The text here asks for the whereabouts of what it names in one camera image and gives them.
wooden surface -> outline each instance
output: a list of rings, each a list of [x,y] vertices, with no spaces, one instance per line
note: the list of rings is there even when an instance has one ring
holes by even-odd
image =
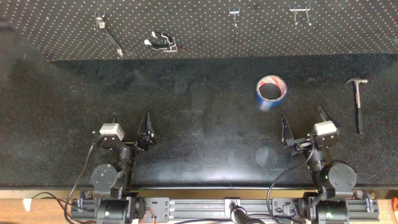
[[[0,224],[66,223],[63,217],[63,210],[57,201],[52,199],[33,199],[29,212],[25,210],[22,201],[23,199],[0,199]],[[392,211],[392,200],[379,200],[379,208],[380,222],[367,222],[366,224],[397,224]]]

hammer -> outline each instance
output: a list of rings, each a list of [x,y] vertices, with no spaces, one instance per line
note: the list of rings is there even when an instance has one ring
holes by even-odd
[[[355,84],[355,90],[356,90],[356,122],[357,122],[357,127],[358,127],[358,133],[362,134],[363,133],[363,119],[362,119],[362,112],[361,112],[361,99],[359,98],[359,84],[360,83],[367,83],[368,80],[366,79],[361,79],[359,77],[352,78],[346,82],[353,82]]]

white tag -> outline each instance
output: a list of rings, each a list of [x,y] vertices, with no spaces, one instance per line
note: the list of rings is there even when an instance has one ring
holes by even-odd
[[[31,198],[24,198],[22,203],[24,204],[25,211],[29,212],[30,211],[30,204],[32,203]]]

speckled black surface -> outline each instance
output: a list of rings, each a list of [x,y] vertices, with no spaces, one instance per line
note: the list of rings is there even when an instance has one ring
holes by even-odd
[[[126,138],[136,137],[149,110],[158,144],[136,157],[133,186],[267,187],[303,161],[279,146],[285,114],[296,138],[318,122],[321,105],[342,126],[331,149],[358,171],[359,187],[398,187],[396,55],[334,55],[228,59],[108,60],[48,63],[28,52],[0,89],[0,184],[10,188],[69,188],[88,152],[91,132],[110,112]],[[287,96],[258,110],[256,82],[278,75]],[[351,77],[361,86],[365,134],[356,134]],[[96,151],[90,172],[106,162]],[[305,167],[279,187],[311,186]]]

hammer head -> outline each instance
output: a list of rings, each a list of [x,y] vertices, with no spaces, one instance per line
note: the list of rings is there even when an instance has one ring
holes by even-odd
[[[367,83],[368,80],[366,80],[366,79],[363,80],[363,79],[361,79],[361,78],[359,78],[359,77],[354,77],[354,78],[348,80],[348,81],[346,82],[346,84],[349,83],[349,82],[354,82],[354,84],[360,84],[360,83]]]

